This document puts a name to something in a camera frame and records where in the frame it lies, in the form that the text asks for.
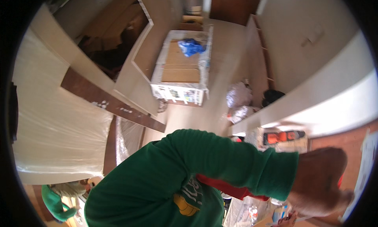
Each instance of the printed graphic on sweatshirt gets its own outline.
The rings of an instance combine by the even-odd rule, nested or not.
[[[202,186],[195,177],[191,177],[187,185],[173,195],[173,201],[184,216],[192,216],[202,205]]]

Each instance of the yellow graphic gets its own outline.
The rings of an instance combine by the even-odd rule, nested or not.
[[[194,215],[194,213],[200,210],[198,207],[195,207],[187,203],[185,198],[181,195],[173,194],[173,201],[174,203],[176,203],[176,205],[180,209],[181,215],[192,216]]]

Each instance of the hand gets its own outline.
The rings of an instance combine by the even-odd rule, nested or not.
[[[340,148],[328,147],[300,154],[287,200],[295,210],[309,216],[328,216],[346,209],[353,201],[353,191],[341,191],[337,187],[346,165],[347,155]]]
[[[273,225],[272,227],[293,227],[295,224],[295,220],[297,219],[298,212],[294,211],[290,213],[288,217],[282,218],[278,220],[277,225]]]

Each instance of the blue plastic bag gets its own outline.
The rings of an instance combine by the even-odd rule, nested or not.
[[[194,40],[193,38],[186,38],[181,41],[178,41],[178,46],[180,47],[181,51],[186,57],[198,53],[202,53],[205,49],[201,46],[199,42]]]

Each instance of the brown door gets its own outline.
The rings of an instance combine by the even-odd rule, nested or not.
[[[210,18],[246,25],[260,0],[211,0]]]

